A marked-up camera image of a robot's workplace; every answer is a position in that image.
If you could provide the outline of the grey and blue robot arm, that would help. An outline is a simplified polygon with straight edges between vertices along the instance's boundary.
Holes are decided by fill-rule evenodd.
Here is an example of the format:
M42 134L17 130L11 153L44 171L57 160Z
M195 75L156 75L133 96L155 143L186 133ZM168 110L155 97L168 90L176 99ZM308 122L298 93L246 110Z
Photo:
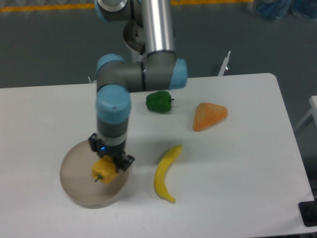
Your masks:
M126 63L116 54L97 63L97 132L89 137L93 152L110 156L117 171L126 171L134 158L125 153L126 133L133 92L184 88L188 70L176 56L174 30L168 0L97 0L98 16L106 21L140 24L144 62Z

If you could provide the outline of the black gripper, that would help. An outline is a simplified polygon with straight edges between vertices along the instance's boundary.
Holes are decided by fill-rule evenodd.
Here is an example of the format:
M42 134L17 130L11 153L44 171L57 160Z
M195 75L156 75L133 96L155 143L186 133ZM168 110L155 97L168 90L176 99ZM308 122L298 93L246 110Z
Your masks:
M88 138L88 142L91 150L96 152L100 158L105 155L113 158L117 173L119 171L127 171L135 161L133 156L125 153L125 138L106 138L93 133Z

